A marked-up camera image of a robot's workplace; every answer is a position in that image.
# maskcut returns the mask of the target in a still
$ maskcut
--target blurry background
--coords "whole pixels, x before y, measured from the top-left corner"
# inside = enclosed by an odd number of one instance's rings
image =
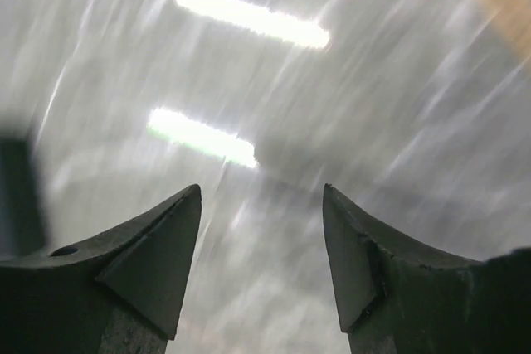
[[[325,182],[459,255],[531,239],[529,73],[483,4],[0,0],[0,118],[35,130],[54,246],[202,186],[168,353],[347,353]]]

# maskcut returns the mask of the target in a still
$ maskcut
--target pointed tip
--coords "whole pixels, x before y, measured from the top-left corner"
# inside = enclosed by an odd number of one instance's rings
[[[199,184],[192,184],[191,186],[187,187],[187,193],[192,195],[199,195],[199,197],[201,197],[201,187],[199,186]]]
[[[199,185],[188,187],[182,199],[96,277],[170,340],[177,331],[201,219]]]
[[[332,198],[335,196],[335,193],[337,192],[337,188],[335,188],[332,184],[324,184],[323,187],[323,199],[324,198]]]
[[[471,262],[469,259],[446,253],[426,245],[397,230],[388,223],[370,215],[339,190],[325,198],[325,203],[334,209],[334,216],[342,217],[359,236],[367,236],[379,248],[385,249],[397,259],[425,264],[434,268],[459,267]]]

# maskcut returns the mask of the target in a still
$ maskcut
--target screw hole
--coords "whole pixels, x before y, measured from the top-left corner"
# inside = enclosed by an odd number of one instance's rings
[[[60,256],[67,256],[72,255],[73,253],[77,252],[77,248],[75,246],[64,246],[62,248],[59,248],[57,250],[54,250],[51,252],[50,257],[60,257]]]

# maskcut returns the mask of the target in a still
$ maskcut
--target dark gray metal part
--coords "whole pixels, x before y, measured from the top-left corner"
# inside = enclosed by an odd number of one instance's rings
[[[190,186],[49,257],[0,263],[2,352],[164,353],[200,218],[201,191]]]
[[[31,144],[13,133],[0,133],[0,260],[41,250],[47,243]]]
[[[531,352],[531,250],[477,262],[414,240],[324,187],[324,238],[352,353]]]

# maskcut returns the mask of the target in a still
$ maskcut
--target ceiling light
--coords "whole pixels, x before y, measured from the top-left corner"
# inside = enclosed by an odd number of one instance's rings
[[[298,46],[322,49],[330,39],[328,31],[319,24],[272,12],[242,0],[175,0],[180,7],[201,16],[228,22],[258,33],[291,41]]]
[[[228,162],[254,168],[255,147],[235,134],[227,134],[193,121],[179,112],[157,108],[149,115],[148,129],[171,143],[194,148],[202,153],[224,158]]]

